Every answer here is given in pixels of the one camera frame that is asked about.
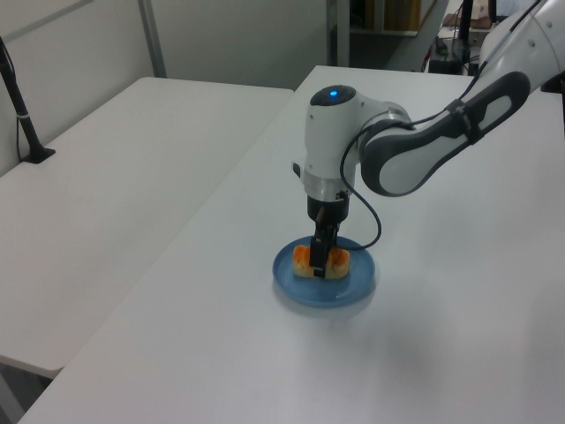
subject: black arm segment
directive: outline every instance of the black arm segment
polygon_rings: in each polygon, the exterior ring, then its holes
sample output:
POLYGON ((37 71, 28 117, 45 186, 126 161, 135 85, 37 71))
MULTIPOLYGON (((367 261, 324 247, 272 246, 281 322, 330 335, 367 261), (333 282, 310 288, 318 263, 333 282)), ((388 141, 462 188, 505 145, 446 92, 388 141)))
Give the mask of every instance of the black arm segment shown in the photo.
POLYGON ((530 95, 531 85, 527 76, 521 72, 511 72, 474 95, 468 102, 456 100, 446 110, 449 115, 422 130, 407 130, 402 134, 374 136, 360 149, 361 176, 366 185, 374 192, 388 196, 404 196, 419 189, 446 161, 476 143, 486 133, 492 131, 517 110, 530 95), (511 101, 509 109, 501 113, 492 123, 479 127, 485 119, 488 106, 496 100, 508 97, 511 101), (454 142, 453 149, 434 161, 425 175, 410 189, 402 193, 391 193, 381 184, 381 170, 393 157, 404 152, 427 146, 439 138, 458 139, 465 135, 465 142, 454 142))

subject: white table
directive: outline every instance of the white table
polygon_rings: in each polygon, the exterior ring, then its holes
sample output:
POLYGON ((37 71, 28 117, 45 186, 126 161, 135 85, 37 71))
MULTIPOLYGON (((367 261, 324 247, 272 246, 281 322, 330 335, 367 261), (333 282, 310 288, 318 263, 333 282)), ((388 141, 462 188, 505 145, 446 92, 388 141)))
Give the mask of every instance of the white table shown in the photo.
MULTIPOLYGON (((271 264, 313 231, 290 171, 330 84, 417 119, 468 78, 317 67, 49 386, 34 423, 561 423, 565 164, 561 99, 532 95, 420 190, 358 188, 384 225, 373 296, 301 307, 271 264)), ((353 201, 341 234, 369 240, 353 201)))
POLYGON ((291 93, 141 79, 0 178, 0 361, 56 375, 291 93))

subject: food item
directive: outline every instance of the food item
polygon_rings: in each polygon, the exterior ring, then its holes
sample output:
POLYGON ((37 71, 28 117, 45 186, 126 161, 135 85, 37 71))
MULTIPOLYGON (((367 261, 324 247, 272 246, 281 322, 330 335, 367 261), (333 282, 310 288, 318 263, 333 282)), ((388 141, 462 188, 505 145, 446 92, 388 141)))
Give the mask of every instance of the food item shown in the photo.
MULTIPOLYGON (((314 268, 310 266, 310 247, 298 245, 292 254, 292 268, 297 276, 314 278, 314 268)), ((339 247, 332 247, 326 262, 326 279, 346 276, 350 269, 350 253, 339 247)))

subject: black cable holder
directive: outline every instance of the black cable holder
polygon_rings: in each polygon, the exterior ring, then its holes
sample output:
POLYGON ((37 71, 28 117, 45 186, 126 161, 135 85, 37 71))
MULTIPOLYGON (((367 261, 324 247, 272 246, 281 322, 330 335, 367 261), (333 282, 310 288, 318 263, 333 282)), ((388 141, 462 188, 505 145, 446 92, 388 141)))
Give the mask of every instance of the black cable holder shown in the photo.
POLYGON ((467 105, 461 99, 455 99, 445 110, 451 114, 451 117, 461 127, 469 144, 475 144, 485 136, 478 127, 476 120, 470 115, 467 105))
POLYGON ((48 157, 55 154, 55 150, 52 148, 45 148, 37 138, 34 124, 32 123, 32 119, 29 117, 26 104, 21 92, 19 91, 16 76, 11 67, 11 61, 8 56, 8 50, 2 41, 2 37, 0 37, 0 73, 2 73, 2 78, 6 88, 8 89, 8 94, 10 95, 11 102, 14 105, 14 109, 16 110, 18 121, 24 130, 27 143, 29 144, 29 155, 24 157, 22 162, 41 163, 48 157))

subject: white robotic arm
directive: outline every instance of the white robotic arm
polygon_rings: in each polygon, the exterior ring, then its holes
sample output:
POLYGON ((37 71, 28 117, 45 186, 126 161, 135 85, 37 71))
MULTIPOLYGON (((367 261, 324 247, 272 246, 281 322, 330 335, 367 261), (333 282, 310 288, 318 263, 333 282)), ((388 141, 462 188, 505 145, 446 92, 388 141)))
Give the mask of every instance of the white robotic arm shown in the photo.
POLYGON ((523 16, 506 19, 486 37, 480 77, 438 117, 417 130, 394 128, 362 142, 361 172, 372 190, 386 196, 417 190, 565 70, 565 2, 541 1, 518 22, 523 16))
POLYGON ((486 37, 478 77, 426 125, 416 128, 401 106, 368 99, 351 87, 328 87, 312 98, 305 165, 293 163, 293 170, 304 183, 308 215, 316 223, 310 265, 317 276, 325 275, 329 249, 347 217, 357 163, 376 193, 412 193, 565 70, 565 0, 532 3, 527 14, 506 19, 486 37))

